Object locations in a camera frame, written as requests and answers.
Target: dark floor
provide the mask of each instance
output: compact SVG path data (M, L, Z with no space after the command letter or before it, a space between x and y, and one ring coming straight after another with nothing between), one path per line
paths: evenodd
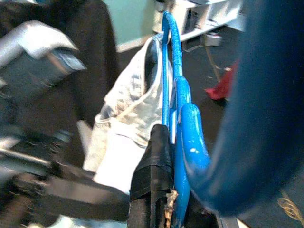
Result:
M215 64L221 68L220 73L223 74L223 69L231 66L238 57L238 46L242 33L228 27L222 27L218 29L218 32L222 36L221 45L210 47L210 51ZM139 49L140 47L119 55L121 69L127 66ZM205 141L209 153L212 154L212 147L224 115L225 102L214 102L204 92L205 88L214 87L217 83L204 47L192 52L183 52L183 73L191 87L192 101L200 109ZM302 203L303 173L302 171L298 174L286 187L288 196L301 211L304 211L304 203ZM279 207L277 203L279 197L282 195L279 194L271 202L265 203L262 209L251 212L250 215L241 216L241 219L252 228L301 228L302 225L299 221L289 218Z

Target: teal wall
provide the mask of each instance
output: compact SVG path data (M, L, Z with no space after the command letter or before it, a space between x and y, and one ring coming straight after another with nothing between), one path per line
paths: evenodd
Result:
M152 34L154 0L104 0L108 5L116 44Z

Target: red cloth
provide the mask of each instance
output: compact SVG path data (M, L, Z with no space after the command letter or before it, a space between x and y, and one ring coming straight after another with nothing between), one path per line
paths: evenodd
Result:
M233 75L235 74L237 67L238 61L231 66L231 70L226 72L222 80L214 88L205 89L211 99L219 100L229 96Z

